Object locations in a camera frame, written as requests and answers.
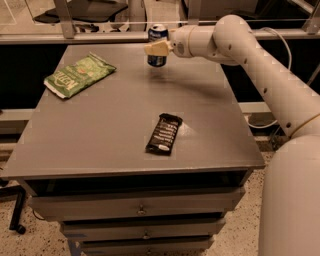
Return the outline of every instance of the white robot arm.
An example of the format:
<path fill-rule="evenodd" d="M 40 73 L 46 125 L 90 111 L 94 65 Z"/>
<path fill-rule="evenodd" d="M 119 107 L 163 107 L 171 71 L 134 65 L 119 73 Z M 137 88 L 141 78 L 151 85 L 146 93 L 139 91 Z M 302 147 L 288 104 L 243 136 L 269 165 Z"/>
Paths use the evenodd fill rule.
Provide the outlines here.
<path fill-rule="evenodd" d="M 241 65 L 291 138 L 266 172 L 259 256 L 320 255 L 320 97 L 265 51 L 242 18 L 215 26 L 183 26 L 168 42 L 147 45 L 149 55 L 201 56 Z"/>

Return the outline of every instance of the speckled floor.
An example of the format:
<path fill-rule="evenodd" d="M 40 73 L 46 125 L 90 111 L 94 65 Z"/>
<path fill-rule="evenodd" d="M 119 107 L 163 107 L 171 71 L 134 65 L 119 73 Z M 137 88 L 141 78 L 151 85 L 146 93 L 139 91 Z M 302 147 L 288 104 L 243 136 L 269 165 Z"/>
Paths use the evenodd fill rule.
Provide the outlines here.
<path fill-rule="evenodd" d="M 268 164 L 273 152 L 266 137 L 256 137 Z M 246 194 L 234 211 L 227 213 L 226 225 L 215 236 L 215 242 L 204 252 L 166 253 L 173 256 L 256 256 L 258 250 L 259 216 L 265 170 L 255 170 L 245 184 Z M 59 225 L 38 220 L 27 205 L 20 223 L 24 235 L 9 231 L 14 201 L 0 201 L 0 255 L 8 256 L 69 256 L 66 238 Z"/>

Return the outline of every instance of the office chair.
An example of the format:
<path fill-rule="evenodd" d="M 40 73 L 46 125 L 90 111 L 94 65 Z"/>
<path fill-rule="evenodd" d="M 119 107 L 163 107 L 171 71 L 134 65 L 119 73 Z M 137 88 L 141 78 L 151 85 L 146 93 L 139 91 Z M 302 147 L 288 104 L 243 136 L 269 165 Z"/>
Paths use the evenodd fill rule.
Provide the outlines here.
<path fill-rule="evenodd" d="M 91 23 L 113 22 L 118 13 L 128 8 L 125 3 L 110 0 L 72 0 L 67 6 L 73 20 Z M 34 20 L 41 23 L 60 22 L 56 8 L 36 16 Z"/>
<path fill-rule="evenodd" d="M 26 228 L 19 224 L 19 220 L 26 197 L 26 191 L 19 185 L 6 187 L 7 185 L 8 182 L 0 178 L 0 200 L 12 200 L 12 196 L 16 196 L 16 204 L 14 206 L 13 214 L 11 217 L 9 230 L 14 230 L 22 235 L 26 232 Z"/>

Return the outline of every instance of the drawer handle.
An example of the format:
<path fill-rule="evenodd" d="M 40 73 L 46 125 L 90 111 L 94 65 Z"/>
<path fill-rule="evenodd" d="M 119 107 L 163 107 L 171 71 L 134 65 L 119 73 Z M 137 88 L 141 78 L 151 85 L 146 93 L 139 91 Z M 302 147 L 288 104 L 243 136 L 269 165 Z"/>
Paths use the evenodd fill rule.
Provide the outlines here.
<path fill-rule="evenodd" d="M 145 231 L 144 232 L 144 236 L 142 237 L 143 240 L 148 240 L 150 239 L 151 237 L 148 235 L 148 231 Z"/>
<path fill-rule="evenodd" d="M 144 216 L 147 214 L 147 211 L 145 209 L 143 209 L 143 205 L 140 205 L 140 209 L 139 209 L 139 211 L 137 211 L 137 214 L 140 216 Z"/>

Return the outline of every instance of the can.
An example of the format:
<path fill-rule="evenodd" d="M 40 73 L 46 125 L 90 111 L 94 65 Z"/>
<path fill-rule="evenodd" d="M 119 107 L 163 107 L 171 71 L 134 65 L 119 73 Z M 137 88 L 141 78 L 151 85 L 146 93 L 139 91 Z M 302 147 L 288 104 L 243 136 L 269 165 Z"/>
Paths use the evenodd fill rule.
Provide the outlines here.
<path fill-rule="evenodd" d="M 168 29 L 163 24 L 154 24 L 148 30 L 149 42 L 168 39 Z M 148 64 L 153 67 L 162 67 L 167 62 L 166 56 L 148 55 Z"/>

